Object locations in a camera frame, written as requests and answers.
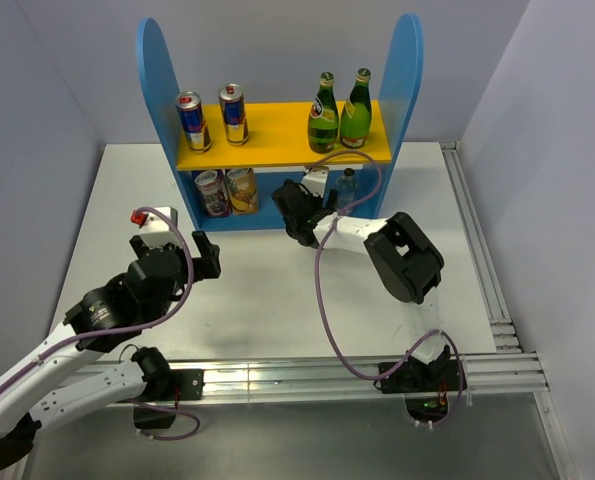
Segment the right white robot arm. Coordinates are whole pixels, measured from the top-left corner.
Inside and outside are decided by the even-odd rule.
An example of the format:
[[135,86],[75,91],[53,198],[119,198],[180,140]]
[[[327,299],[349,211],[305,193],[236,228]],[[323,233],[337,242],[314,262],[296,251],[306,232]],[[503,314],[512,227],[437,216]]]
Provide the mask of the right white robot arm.
[[[378,382],[402,372],[418,388],[434,388],[443,379],[451,354],[456,351],[454,342],[428,312],[429,298],[441,282],[445,261],[412,217],[403,212],[387,219],[348,216],[344,210],[332,208],[335,194],[324,202],[293,180],[284,181],[271,198],[288,236],[315,250],[318,310],[328,342],[342,365],[360,379]],[[368,375],[352,366],[333,336],[321,286],[321,257],[326,248],[367,255],[388,293],[401,303],[414,306],[415,319],[426,328],[404,356],[380,374]]]

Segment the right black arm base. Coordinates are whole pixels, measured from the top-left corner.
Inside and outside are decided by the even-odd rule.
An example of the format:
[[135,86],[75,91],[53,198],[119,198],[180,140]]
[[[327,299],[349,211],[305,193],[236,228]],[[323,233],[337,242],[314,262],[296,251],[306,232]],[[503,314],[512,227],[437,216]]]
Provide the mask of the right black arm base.
[[436,422],[449,413],[449,392],[459,392],[466,387],[460,372],[459,362],[451,358],[448,346],[439,357],[428,365],[410,358],[395,373],[383,380],[373,382],[382,394],[429,393],[423,398],[406,400],[408,414],[420,422]]

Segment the blue and yellow shelf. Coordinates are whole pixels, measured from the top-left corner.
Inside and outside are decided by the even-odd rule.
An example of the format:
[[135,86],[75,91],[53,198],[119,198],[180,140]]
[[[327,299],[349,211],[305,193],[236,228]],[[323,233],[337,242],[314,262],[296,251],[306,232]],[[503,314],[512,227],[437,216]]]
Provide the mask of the blue and yellow shelf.
[[[140,21],[135,56],[142,95],[164,154],[194,226],[210,232],[281,229],[284,223],[270,195],[288,177],[319,160],[307,144],[307,102],[248,103],[251,134],[246,144],[232,146],[225,138],[217,105],[204,107],[212,139],[205,153],[189,150],[175,108],[180,91],[166,40],[152,18]],[[393,31],[381,87],[373,102],[373,123],[365,147],[377,162],[362,172],[365,182],[378,173],[391,177],[410,123],[422,81],[423,29],[413,13],[402,15]],[[190,176],[193,171],[251,167],[257,173],[260,210],[255,214],[211,218],[204,213]]]

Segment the Red Bull can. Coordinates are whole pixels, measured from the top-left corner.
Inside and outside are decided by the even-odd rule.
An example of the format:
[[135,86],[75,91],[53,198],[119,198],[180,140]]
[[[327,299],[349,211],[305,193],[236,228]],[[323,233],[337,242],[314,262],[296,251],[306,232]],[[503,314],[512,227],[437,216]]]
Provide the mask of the Red Bull can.
[[189,149],[201,153],[208,151],[212,139],[200,96],[193,91],[182,91],[178,94],[175,105]]
[[225,84],[218,91],[218,99],[227,141],[233,145],[245,144],[249,130],[242,87]]

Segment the aluminium mounting rail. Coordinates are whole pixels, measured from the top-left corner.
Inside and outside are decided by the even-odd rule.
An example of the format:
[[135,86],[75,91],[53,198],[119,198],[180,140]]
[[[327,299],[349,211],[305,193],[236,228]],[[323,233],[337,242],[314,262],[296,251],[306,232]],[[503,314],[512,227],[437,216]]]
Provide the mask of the aluminium mounting rail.
[[[549,390],[535,353],[497,353],[461,357],[467,386],[463,399],[476,395],[543,393]],[[423,398],[429,393],[382,394],[335,358],[276,361],[171,361],[171,370],[204,371],[202,397],[181,405],[269,404]]]

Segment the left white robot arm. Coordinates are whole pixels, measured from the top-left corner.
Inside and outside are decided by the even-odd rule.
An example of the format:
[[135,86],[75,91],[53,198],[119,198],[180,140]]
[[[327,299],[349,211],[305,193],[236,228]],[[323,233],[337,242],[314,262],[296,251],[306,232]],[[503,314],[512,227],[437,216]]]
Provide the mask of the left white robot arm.
[[126,272],[86,293],[33,352],[0,377],[0,471],[49,431],[109,404],[172,399],[179,377],[155,347],[139,347],[86,380],[61,383],[164,317],[195,282],[220,276],[219,247],[202,231],[192,238],[200,255],[187,259],[172,233],[156,246],[145,235],[133,236],[136,258]]

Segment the yellow pineapple juice carton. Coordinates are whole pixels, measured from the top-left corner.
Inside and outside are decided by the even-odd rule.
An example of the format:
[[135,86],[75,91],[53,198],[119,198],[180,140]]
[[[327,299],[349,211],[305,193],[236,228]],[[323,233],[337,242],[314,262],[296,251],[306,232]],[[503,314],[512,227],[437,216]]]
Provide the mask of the yellow pineapple juice carton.
[[257,182],[252,168],[228,169],[225,173],[232,212],[254,214],[259,210]]

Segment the clear Chang soda bottle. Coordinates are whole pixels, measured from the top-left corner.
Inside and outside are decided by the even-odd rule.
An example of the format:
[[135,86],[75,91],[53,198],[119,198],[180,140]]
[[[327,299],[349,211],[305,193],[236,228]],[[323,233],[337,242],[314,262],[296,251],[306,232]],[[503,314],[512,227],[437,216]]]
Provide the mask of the clear Chang soda bottle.
[[353,168],[346,168],[343,171],[336,181],[336,189],[338,191],[336,208],[347,209],[355,201],[358,191],[357,176]]

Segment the green Perrier bottle front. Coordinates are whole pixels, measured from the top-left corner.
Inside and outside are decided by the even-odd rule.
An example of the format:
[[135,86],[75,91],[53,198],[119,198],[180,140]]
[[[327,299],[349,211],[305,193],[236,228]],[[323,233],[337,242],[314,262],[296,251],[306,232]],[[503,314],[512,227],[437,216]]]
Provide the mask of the green Perrier bottle front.
[[332,151],[338,138],[339,114],[333,86],[334,75],[323,72],[307,123],[308,144],[315,153]]

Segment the purple grape juice carton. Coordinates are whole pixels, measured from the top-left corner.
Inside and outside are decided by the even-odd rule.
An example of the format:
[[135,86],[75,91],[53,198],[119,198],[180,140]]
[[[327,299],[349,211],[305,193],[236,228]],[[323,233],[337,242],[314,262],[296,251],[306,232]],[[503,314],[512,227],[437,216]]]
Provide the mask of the purple grape juice carton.
[[221,170],[204,170],[194,177],[202,206],[209,217],[230,215],[230,200]]

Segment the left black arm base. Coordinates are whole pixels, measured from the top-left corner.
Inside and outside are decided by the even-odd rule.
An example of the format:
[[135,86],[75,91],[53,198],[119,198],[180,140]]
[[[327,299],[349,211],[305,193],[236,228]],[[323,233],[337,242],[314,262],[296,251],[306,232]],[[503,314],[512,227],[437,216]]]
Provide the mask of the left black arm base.
[[[182,402],[198,401],[202,397],[204,371],[201,369],[172,370],[162,388],[154,393],[144,392],[138,400],[142,403],[177,410]],[[133,423],[138,429],[160,431],[170,429],[179,415],[133,406]]]

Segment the green perrier bottle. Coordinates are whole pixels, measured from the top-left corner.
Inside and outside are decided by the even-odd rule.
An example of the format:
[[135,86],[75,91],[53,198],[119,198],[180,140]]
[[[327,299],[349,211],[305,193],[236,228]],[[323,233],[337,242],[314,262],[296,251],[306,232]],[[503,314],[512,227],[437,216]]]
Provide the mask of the green perrier bottle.
[[315,153],[332,151],[338,138],[339,114],[333,86],[334,75],[323,72],[307,123],[308,144]]
[[369,91],[371,71],[360,68],[355,84],[344,104],[339,127],[341,144],[349,149],[364,146],[372,122],[372,104]]

